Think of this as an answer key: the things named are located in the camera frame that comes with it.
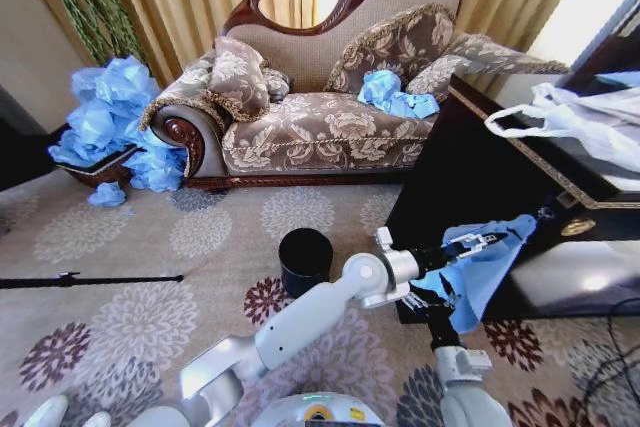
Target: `yellow label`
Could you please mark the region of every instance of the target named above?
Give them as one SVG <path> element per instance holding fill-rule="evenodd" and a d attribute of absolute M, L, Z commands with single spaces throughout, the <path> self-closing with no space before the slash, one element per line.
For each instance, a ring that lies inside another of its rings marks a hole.
<path fill-rule="evenodd" d="M 355 407 L 351 407 L 351 418 L 356 420 L 364 420 L 364 412 L 356 409 Z"/>

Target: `floral upholstery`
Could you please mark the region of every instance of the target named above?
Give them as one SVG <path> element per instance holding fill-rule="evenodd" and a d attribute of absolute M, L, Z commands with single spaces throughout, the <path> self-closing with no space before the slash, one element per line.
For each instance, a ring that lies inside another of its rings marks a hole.
<path fill-rule="evenodd" d="M 406 86 L 449 44 L 453 19 L 444 6 L 428 4 L 379 22 L 347 44 L 324 90 L 357 94 L 374 70 L 392 70 Z"/>
<path fill-rule="evenodd" d="M 462 34 L 447 47 L 445 55 L 409 82 L 406 90 L 410 94 L 433 94 L 442 101 L 454 73 L 563 74 L 567 71 L 560 62 L 546 62 L 509 49 L 486 35 Z"/>
<path fill-rule="evenodd" d="M 438 102 L 447 96 L 451 76 L 470 72 L 472 61 L 459 55 L 443 55 L 407 85 L 409 94 L 432 94 Z"/>
<path fill-rule="evenodd" d="M 182 75 L 145 108 L 138 128 L 145 130 L 149 127 L 151 118 L 158 109 L 167 105 L 184 105 L 209 114 L 224 132 L 233 119 L 228 112 L 217 106 L 207 93 L 215 57 L 215 50 L 211 49 L 198 60 L 187 65 Z"/>
<path fill-rule="evenodd" d="M 435 117 L 390 116 L 353 94 L 290 94 L 261 119 L 232 124 L 222 150 L 232 173 L 410 167 Z"/>
<path fill-rule="evenodd" d="M 210 97 L 236 121 L 259 119 L 269 111 L 269 94 L 261 70 L 264 59 L 249 45 L 230 37 L 218 37 L 215 46 Z"/>
<path fill-rule="evenodd" d="M 291 89 L 291 77 L 268 67 L 262 69 L 262 75 L 267 83 L 269 102 L 282 102 Z"/>

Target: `green leaves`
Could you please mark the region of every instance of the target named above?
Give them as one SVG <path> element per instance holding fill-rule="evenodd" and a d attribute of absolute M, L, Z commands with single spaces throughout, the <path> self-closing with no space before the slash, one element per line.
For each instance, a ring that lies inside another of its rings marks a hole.
<path fill-rule="evenodd" d="M 113 57 L 144 52 L 119 0 L 62 0 L 71 23 L 95 61 L 106 65 Z"/>

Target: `black stick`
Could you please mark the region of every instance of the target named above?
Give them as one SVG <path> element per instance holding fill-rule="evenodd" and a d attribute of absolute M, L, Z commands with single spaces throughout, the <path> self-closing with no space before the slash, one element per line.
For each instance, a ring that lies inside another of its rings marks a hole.
<path fill-rule="evenodd" d="M 51 279 L 0 279 L 0 289 L 37 289 L 40 287 L 73 287 L 74 285 L 133 284 L 138 282 L 182 282 L 183 275 L 172 277 L 94 277 L 77 279 L 80 272 L 61 272 Z"/>

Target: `wall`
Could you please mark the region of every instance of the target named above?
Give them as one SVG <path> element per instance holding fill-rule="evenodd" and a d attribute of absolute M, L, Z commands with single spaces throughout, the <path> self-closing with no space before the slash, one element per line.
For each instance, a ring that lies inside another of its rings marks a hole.
<path fill-rule="evenodd" d="M 84 66 L 43 0 L 0 0 L 0 85 L 46 131 L 76 106 L 71 73 Z"/>

